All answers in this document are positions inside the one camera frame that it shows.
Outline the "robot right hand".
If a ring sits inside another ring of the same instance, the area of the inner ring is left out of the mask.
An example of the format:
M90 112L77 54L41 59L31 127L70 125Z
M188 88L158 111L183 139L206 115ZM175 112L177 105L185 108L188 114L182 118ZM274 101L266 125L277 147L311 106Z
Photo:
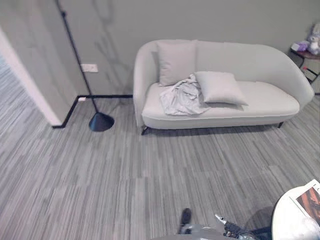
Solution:
M225 220L222 216L215 214L215 217L218 221L220 221L224 226L224 236L235 238L238 240L247 240L248 237L246 236L245 231L236 225L235 223L232 223L230 221Z

